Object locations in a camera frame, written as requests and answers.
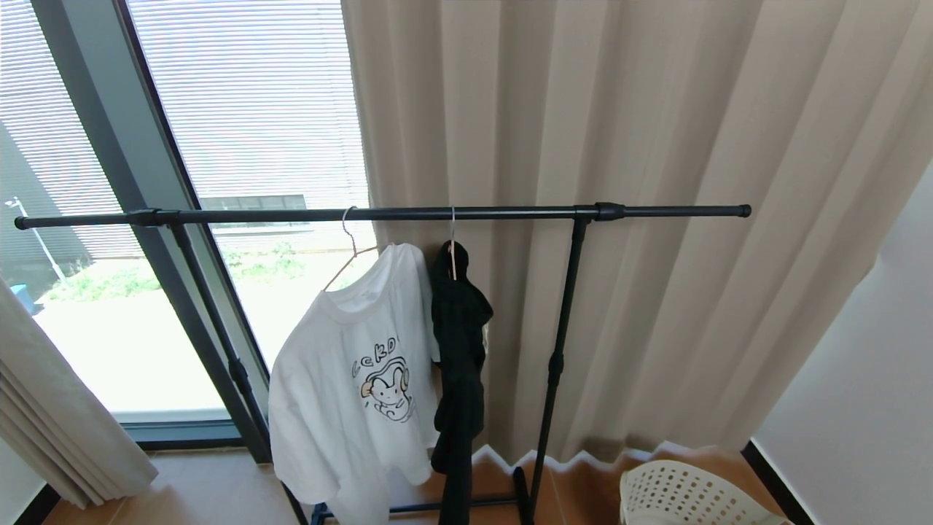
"black clothes rack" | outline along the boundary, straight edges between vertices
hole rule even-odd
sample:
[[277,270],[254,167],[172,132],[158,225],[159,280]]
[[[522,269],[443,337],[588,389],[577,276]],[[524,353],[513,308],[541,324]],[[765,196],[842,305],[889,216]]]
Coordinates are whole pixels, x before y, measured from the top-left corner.
[[[525,484],[522,467],[516,467],[512,473],[515,497],[476,500],[472,506],[498,504],[516,504],[522,525],[533,525],[537,495],[541,487],[541,475],[544,458],[548,448],[550,421],[554,413],[554,401],[557,398],[557,386],[564,370],[564,341],[567,337],[567,324],[570,320],[570,308],[577,284],[580,253],[583,237],[591,221],[609,221],[625,218],[642,217],[748,217],[752,208],[740,206],[623,206],[614,203],[596,203],[589,206],[488,206],[488,207],[408,207],[408,208],[353,208],[344,209],[308,209],[308,210],[165,210],[142,209],[129,213],[106,215],[77,215],[68,217],[17,217],[14,224],[21,230],[29,228],[47,228],[52,226],[90,226],[101,224],[131,224],[142,227],[167,226],[172,230],[175,242],[181,248],[188,269],[193,275],[198,294],[201,296],[208,316],[219,337],[220,346],[227,357],[230,376],[244,397],[251,418],[264,433],[266,445],[269,443],[269,430],[266,420],[259,409],[246,378],[246,371],[233,344],[224,328],[217,304],[207,286],[207,279],[198,265],[191,239],[185,228],[186,224],[206,224],[214,222],[289,222],[289,221],[338,221],[343,220],[538,220],[572,219],[574,222],[570,244],[570,258],[564,278],[564,296],[561,301],[561,313],[557,324],[557,336],[554,350],[548,363],[548,388],[545,394],[544,414],[537,441],[535,471],[532,475],[531,490]],[[295,511],[295,516],[302,525],[308,524],[299,502],[288,487],[285,493]],[[391,513],[419,512],[436,510],[440,503],[415,504],[393,507]],[[311,525],[321,525],[325,518],[333,516],[324,504],[315,506]]]

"tile floor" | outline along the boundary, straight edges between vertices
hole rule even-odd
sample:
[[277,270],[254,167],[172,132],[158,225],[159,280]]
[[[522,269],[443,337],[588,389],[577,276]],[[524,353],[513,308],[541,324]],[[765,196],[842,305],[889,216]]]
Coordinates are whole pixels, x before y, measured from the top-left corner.
[[[619,477],[650,458],[680,459],[732,479],[763,505],[778,511],[741,456],[702,453],[688,449],[660,448],[655,454],[627,453],[612,468],[575,461],[569,466],[546,467],[538,499],[537,525],[616,525],[619,522]],[[80,510],[60,503],[45,525],[173,525],[294,524],[291,508],[269,465],[256,466],[242,449],[197,452],[161,452],[153,457],[159,477],[144,494]],[[531,468],[526,465],[530,483]],[[476,497],[509,496],[511,477],[499,463],[479,455],[474,466]],[[393,483],[393,504],[439,501],[443,476],[434,475],[420,487],[403,478]],[[473,509],[474,525],[519,523],[514,506]],[[395,515],[393,525],[437,523],[436,512]]]

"blue trash can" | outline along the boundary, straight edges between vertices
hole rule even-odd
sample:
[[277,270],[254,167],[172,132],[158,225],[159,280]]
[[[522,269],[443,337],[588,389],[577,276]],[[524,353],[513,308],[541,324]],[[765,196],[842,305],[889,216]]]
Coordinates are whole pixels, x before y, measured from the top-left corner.
[[33,302],[33,298],[29,296],[29,287],[24,284],[14,284],[9,288],[13,290],[13,295],[16,295],[20,304],[29,312],[29,315],[35,315],[35,303]]

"perforated basket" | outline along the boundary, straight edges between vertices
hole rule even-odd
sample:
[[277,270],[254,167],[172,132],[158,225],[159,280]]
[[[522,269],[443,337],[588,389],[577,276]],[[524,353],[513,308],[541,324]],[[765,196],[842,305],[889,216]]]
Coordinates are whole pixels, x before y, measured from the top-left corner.
[[649,461],[622,475],[623,525],[793,525],[732,483],[680,461]]

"horizontal rod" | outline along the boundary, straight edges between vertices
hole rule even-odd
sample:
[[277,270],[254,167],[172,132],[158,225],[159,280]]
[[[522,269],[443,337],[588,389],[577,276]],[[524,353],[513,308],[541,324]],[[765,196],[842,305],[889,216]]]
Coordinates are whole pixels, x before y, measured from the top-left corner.
[[[508,505],[516,504],[518,502],[515,498],[493,498],[489,500],[473,500],[469,506],[493,506],[493,505]],[[413,504],[413,505],[402,505],[394,506],[389,509],[389,514],[403,514],[407,512],[424,512],[426,510],[439,510],[440,502],[431,503],[431,504]],[[318,513],[317,516],[321,518],[333,518],[334,514],[329,510]]]
[[133,224],[167,226],[215,222],[324,222],[347,220],[617,220],[626,217],[748,217],[752,208],[740,206],[623,206],[596,203],[587,206],[487,206],[487,207],[374,207],[345,209],[262,210],[167,210],[141,209],[129,213],[70,215],[66,217],[17,217],[21,230],[51,226]]

